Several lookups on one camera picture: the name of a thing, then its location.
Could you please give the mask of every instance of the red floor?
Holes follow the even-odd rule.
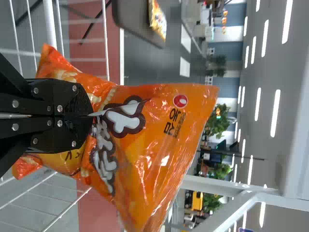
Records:
[[[89,2],[85,4],[72,4],[76,10],[83,12],[87,16],[95,17],[102,9],[102,2]],[[112,19],[112,6],[106,11],[107,18],[107,35],[108,35],[108,52],[109,52],[109,69],[110,81],[120,83],[120,59],[119,59],[119,28],[114,24]],[[69,20],[81,19],[79,16],[70,13]],[[89,24],[70,25],[70,39],[80,39],[83,37]],[[103,24],[96,23],[91,29],[88,37],[104,38]],[[78,43],[70,44],[70,58],[104,58],[104,43]],[[72,62],[72,64],[82,72],[93,75],[105,76],[105,62]],[[87,187],[77,182],[79,189]],[[119,232],[120,227],[117,219],[116,208],[104,198],[102,198],[94,189],[85,195],[78,202],[79,209],[79,228],[80,232]]]

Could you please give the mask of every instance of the white wire rack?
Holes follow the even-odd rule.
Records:
[[[6,37],[0,38],[0,52],[12,65],[25,78],[34,78],[42,44],[48,43],[69,61],[75,62],[77,68],[81,62],[105,63],[106,73],[100,73],[98,76],[109,80],[105,0],[42,0],[40,9],[33,9],[36,2],[3,1],[0,29],[7,34]],[[68,9],[63,7],[74,8],[75,4],[85,4],[87,8],[87,4],[94,2],[102,7],[102,16],[99,18],[70,20]],[[27,15],[17,26],[16,20],[23,12]],[[79,43],[80,39],[70,39],[69,25],[87,26],[90,23],[102,24],[103,36],[86,38],[83,43],[94,43],[96,46],[100,43],[98,48],[102,49],[105,57],[70,57],[70,45]],[[21,181],[15,180],[9,171],[0,178],[0,231],[65,231],[65,228],[59,227],[67,226],[69,219],[63,217],[68,217],[74,207],[73,210],[77,211],[76,203],[90,190],[91,188],[80,190],[74,179],[46,169],[39,170]],[[73,217],[78,220],[76,212],[73,212],[71,218]]]

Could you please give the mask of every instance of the white ceiling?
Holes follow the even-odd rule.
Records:
[[[282,32],[287,0],[261,0],[260,9],[256,9],[256,0],[247,2],[248,26],[244,37],[243,61],[246,47],[249,46],[248,67],[242,71],[240,85],[246,87],[244,107],[238,108],[238,127],[241,128],[240,151],[242,141],[246,139],[245,156],[265,158],[266,161],[253,161],[251,184],[267,184],[279,188],[285,195],[307,198],[308,185],[302,183],[300,176],[307,173],[309,155],[309,1],[294,0],[288,41],[282,44]],[[264,23],[269,19],[267,47],[265,57],[261,57]],[[251,64],[253,37],[256,36],[254,64]],[[258,121],[254,120],[257,89],[261,87]],[[276,135],[270,136],[275,91],[281,90]],[[247,183],[249,159],[238,164],[237,182]],[[256,231],[289,231],[276,227],[270,214],[282,215],[282,220],[291,221],[294,210],[266,207],[265,227],[260,229],[260,204],[248,212],[247,227]],[[304,228],[298,223],[297,228]]]

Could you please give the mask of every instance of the snack bag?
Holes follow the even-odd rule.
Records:
[[[167,30],[165,14],[161,10],[157,0],[149,0],[148,7],[150,27],[165,41]]]
[[[78,72],[47,45],[36,78],[81,83],[94,111],[101,111],[94,113],[94,123],[80,149],[30,155],[44,166],[93,186],[117,207],[128,232],[159,231],[195,156],[218,88],[117,86]],[[15,174],[18,169],[20,165],[15,164]]]

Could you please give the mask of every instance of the metal bar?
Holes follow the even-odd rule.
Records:
[[[70,1],[70,5],[79,4],[79,3],[88,3],[88,2],[94,2],[94,1],[100,1],[100,0],[74,0],[74,1]],[[68,0],[60,0],[59,2],[61,4],[68,4]]]
[[[49,223],[49,225],[45,229],[43,229],[41,232],[46,232],[50,227],[52,227],[52,225],[54,225],[60,218],[62,218],[62,216],[66,212],[68,212],[74,205],[76,205],[76,203],[78,203],[79,200],[83,196],[85,196],[90,190],[91,190],[91,188],[88,188],[79,198],[77,198],[72,204],[70,204],[65,210],[63,210],[58,217],[56,217],[54,220],[52,220],[51,223]]]
[[[235,221],[241,218],[245,211],[252,208],[258,201],[258,193],[241,192],[233,201],[221,207],[216,211],[214,217],[209,217],[192,232],[222,232],[227,231]]]
[[[119,33],[119,48],[120,48],[120,85],[125,84],[125,31],[120,28]]]
[[[6,179],[6,180],[3,180],[3,177],[1,177],[1,180],[2,180],[2,182],[0,183],[0,187],[1,187],[2,185],[5,185],[6,183],[12,181],[12,180],[15,180],[15,177],[12,176],[11,178]]]
[[[76,191],[76,192],[84,192],[84,191],[79,190],[79,189],[67,188],[67,187],[63,187],[63,186],[52,185],[52,184],[49,184],[49,183],[42,183],[42,184],[44,184],[44,185],[49,185],[49,186],[53,186],[53,187],[56,187],[56,188],[62,188],[62,189],[67,189],[67,190],[73,190],[73,191]]]
[[[107,80],[110,80],[110,68],[108,61],[108,46],[107,46],[107,27],[106,27],[106,9],[105,9],[105,0],[102,0],[102,10],[103,10],[103,27],[104,27],[104,43],[105,43],[105,65],[106,65],[106,75]]]
[[[233,183],[200,176],[186,175],[181,185],[182,189],[218,194],[226,197],[238,196],[243,190],[277,194],[278,190],[255,185]]]
[[[29,8],[29,0],[27,0],[27,11],[28,11],[28,18],[29,18],[29,25],[30,25],[30,33],[31,33],[31,42],[32,42],[35,71],[37,71],[38,67],[37,67],[37,60],[35,58],[35,49],[34,49],[34,40],[33,40],[32,22],[31,22],[30,8]]]
[[[105,62],[105,58],[70,58],[70,62]]]
[[[45,179],[43,179],[42,181],[40,181],[38,184],[32,186],[31,188],[29,188],[28,190],[24,191],[23,193],[19,194],[17,197],[13,198],[12,200],[10,200],[9,202],[5,203],[3,206],[0,207],[0,210],[3,209],[4,207],[6,207],[7,205],[11,204],[12,202],[16,201],[18,198],[24,196],[27,192],[33,190],[35,187],[37,187],[39,184],[43,183],[45,180],[48,180],[49,178],[51,178],[52,176],[54,176],[57,172],[54,172],[53,174],[49,175],[48,177],[46,177]]]
[[[8,226],[15,227],[15,228],[19,228],[19,229],[22,229],[22,230],[25,230],[25,231],[29,231],[29,232],[38,232],[38,231],[34,231],[34,230],[29,230],[29,229],[22,227],[22,226],[16,226],[16,225],[4,222],[4,221],[0,221],[0,223],[3,223],[3,224],[8,225]]]
[[[46,21],[47,41],[51,46],[57,49],[53,2],[51,0],[43,0],[43,5]]]
[[[31,7],[30,7],[30,12],[35,10],[40,4],[42,3],[42,0],[37,0]],[[27,17],[27,12],[24,12],[16,21],[15,21],[15,25],[16,27],[19,26],[19,24],[21,24],[22,21],[24,21],[24,19]]]
[[[66,201],[66,200],[58,199],[58,198],[55,198],[55,197],[43,196],[43,195],[40,195],[40,194],[37,194],[37,193],[33,193],[33,192],[28,192],[28,194],[34,195],[34,196],[38,196],[38,197],[42,197],[42,198],[51,199],[51,200],[56,200],[56,201],[60,201],[60,202],[72,203],[72,202],[69,202],[69,201]]]
[[[77,40],[63,40],[64,44],[78,44],[80,43],[81,40],[77,39]],[[94,38],[94,39],[83,39],[83,43],[102,43],[104,42],[103,38]]]
[[[11,55],[23,55],[23,56],[33,56],[32,52],[28,52],[28,51],[16,51],[16,50],[12,50],[12,49],[6,49],[6,48],[0,48],[0,52],[3,54],[11,54]],[[41,54],[38,52],[35,52],[34,55],[36,57],[40,57]]]
[[[58,17],[58,26],[59,26],[61,52],[62,52],[62,55],[64,56],[63,38],[62,38],[62,27],[61,27],[61,18],[60,18],[60,9],[59,9],[59,0],[56,0],[56,6],[57,6],[57,17]]]
[[[27,209],[27,210],[30,210],[30,211],[34,211],[34,212],[38,212],[38,213],[41,213],[41,214],[47,214],[47,215],[51,215],[51,216],[58,216],[57,214],[50,214],[50,213],[47,213],[47,212],[44,212],[44,211],[41,211],[41,210],[37,210],[37,209],[32,209],[32,208],[28,208],[28,207],[24,207],[24,206],[20,206],[20,205],[17,205],[17,204],[10,204],[11,206],[15,206],[15,207],[18,207],[18,208],[22,208],[22,209]]]
[[[63,25],[74,25],[74,24],[90,24],[90,23],[102,23],[103,18],[98,19],[75,19],[75,20],[62,20],[61,24]]]
[[[12,6],[12,0],[9,0],[10,2],[10,8],[11,8],[11,15],[12,15],[12,22],[13,22],[13,30],[14,30],[14,36],[15,36],[15,44],[16,44],[16,50],[17,50],[17,58],[18,58],[18,65],[19,65],[19,71],[20,74],[23,75],[23,70],[21,68],[21,61],[20,61],[20,55],[19,55],[19,47],[18,47],[18,39],[17,39],[17,32],[16,32],[16,26],[15,26],[15,19],[14,19],[14,11]]]

